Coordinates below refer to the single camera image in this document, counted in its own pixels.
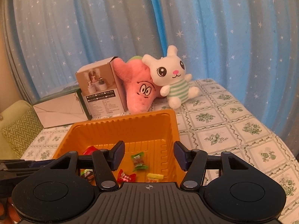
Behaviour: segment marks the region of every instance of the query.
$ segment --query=white bunny plush toy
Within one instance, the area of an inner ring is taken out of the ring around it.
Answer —
[[[162,86],[161,96],[168,98],[168,104],[172,109],[177,109],[188,99],[199,95],[198,87],[189,87],[192,75],[186,74],[186,68],[177,56],[178,49],[170,45],[167,56],[157,60],[150,55],[144,55],[142,62],[150,69],[150,75],[154,84]]]

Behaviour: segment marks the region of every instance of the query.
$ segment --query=white envelope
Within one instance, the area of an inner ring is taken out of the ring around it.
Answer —
[[[87,121],[77,93],[71,93],[33,106],[44,128]]]

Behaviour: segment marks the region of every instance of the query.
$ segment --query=blue curtain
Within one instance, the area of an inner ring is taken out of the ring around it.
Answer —
[[[298,8],[299,0],[13,0],[7,19],[24,55],[14,63],[39,97],[76,83],[85,64],[160,58],[173,44],[194,79],[218,81],[280,135],[299,102]]]

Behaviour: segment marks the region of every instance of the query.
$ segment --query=yellow candy wrapper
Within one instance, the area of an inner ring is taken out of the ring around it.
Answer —
[[[162,174],[148,173],[147,174],[147,183],[158,183],[164,178]]]

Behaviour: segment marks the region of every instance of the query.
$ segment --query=cardboard box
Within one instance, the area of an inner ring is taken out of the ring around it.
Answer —
[[[33,108],[44,128],[70,125],[92,118],[78,85],[39,100]]]
[[[85,65],[76,72],[83,99],[93,118],[120,114],[127,110],[122,81],[113,69],[115,58]]]

